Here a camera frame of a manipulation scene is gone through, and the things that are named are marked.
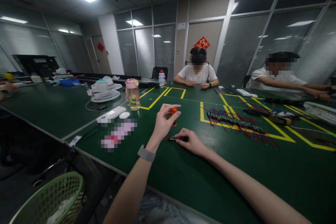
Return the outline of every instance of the chair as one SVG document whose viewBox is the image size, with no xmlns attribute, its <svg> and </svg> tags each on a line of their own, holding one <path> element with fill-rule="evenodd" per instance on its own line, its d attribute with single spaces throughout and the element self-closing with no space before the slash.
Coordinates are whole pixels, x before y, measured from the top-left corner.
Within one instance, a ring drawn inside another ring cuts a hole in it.
<svg viewBox="0 0 336 224">
<path fill-rule="evenodd" d="M 248 81 L 250 80 L 251 75 L 246 75 L 243 80 L 243 88 L 246 88 Z"/>
<path fill-rule="evenodd" d="M 168 80 L 168 68 L 166 67 L 154 67 L 152 73 L 152 79 L 159 79 L 159 73 L 163 70 L 166 80 Z"/>
</svg>

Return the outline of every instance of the green basket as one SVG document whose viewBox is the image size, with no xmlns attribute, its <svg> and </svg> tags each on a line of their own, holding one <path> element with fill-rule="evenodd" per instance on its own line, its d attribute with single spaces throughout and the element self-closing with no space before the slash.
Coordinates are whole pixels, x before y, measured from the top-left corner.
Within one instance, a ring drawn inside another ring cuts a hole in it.
<svg viewBox="0 0 336 224">
<path fill-rule="evenodd" d="M 54 224 L 74 223 L 86 201 L 83 177 L 75 171 L 56 177 L 34 193 L 9 224 L 46 224 L 60 204 L 72 196 L 73 202 Z"/>
</svg>

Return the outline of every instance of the green table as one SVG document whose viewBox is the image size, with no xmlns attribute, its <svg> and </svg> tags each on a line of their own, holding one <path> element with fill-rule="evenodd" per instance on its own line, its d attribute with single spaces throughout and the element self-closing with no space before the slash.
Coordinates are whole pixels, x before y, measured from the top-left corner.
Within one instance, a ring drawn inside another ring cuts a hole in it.
<svg viewBox="0 0 336 224">
<path fill-rule="evenodd" d="M 243 114 L 247 104 L 239 102 L 262 103 L 262 99 L 218 95 L 213 89 L 201 90 L 199 85 L 195 88 L 170 82 L 167 85 L 146 90 L 140 99 L 139 111 L 131 112 L 123 103 L 138 126 L 113 152 L 100 147 L 100 140 L 109 135 L 113 130 L 111 127 L 100 127 L 98 133 L 89 134 L 79 142 L 78 149 L 126 175 L 138 158 L 140 146 L 148 141 L 161 105 L 181 104 L 179 110 L 182 114 L 177 120 L 176 132 L 183 127 L 195 131 L 206 146 L 261 182 L 313 223 L 334 223 L 334 148 L 320 145 L 307 135 L 290 127 L 275 125 L 265 118 L 259 119 L 260 126 L 282 149 L 254 142 L 228 127 L 227 132 L 220 125 L 214 128 L 203 108 L 213 107 Z M 89 97 L 83 86 L 52 87 L 41 84 L 20 88 L 19 91 L 0 106 L 58 140 L 70 142 L 77 134 L 83 135 L 96 125 L 96 113 L 84 108 Z M 122 95 L 108 105 L 120 103 L 124 98 Z M 303 108 L 283 105 L 276 108 L 304 114 Z M 335 140 L 336 137 L 335 127 L 314 118 L 305 118 L 296 126 L 332 134 L 314 132 L 325 139 Z M 161 143 L 148 185 L 172 201 L 221 223 L 262 222 L 240 193 L 212 165 L 175 142 Z"/>
</svg>

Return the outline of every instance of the white mouse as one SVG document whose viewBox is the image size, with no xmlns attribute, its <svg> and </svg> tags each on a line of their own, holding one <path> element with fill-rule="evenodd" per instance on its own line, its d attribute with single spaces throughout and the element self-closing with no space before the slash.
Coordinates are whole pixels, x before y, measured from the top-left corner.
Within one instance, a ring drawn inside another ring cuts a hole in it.
<svg viewBox="0 0 336 224">
<path fill-rule="evenodd" d="M 130 116 L 131 114 L 129 112 L 124 112 L 124 113 L 121 113 L 119 118 L 120 119 L 126 119 Z"/>
</svg>

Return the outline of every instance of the wristwatch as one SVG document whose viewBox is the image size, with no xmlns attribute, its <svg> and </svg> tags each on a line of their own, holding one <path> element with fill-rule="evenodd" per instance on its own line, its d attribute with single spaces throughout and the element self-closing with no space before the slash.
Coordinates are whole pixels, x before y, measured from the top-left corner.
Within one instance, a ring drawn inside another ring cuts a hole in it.
<svg viewBox="0 0 336 224">
<path fill-rule="evenodd" d="M 145 145 L 141 145 L 140 150 L 138 151 L 138 155 L 146 161 L 153 162 L 155 153 L 146 150 L 145 147 Z"/>
</svg>

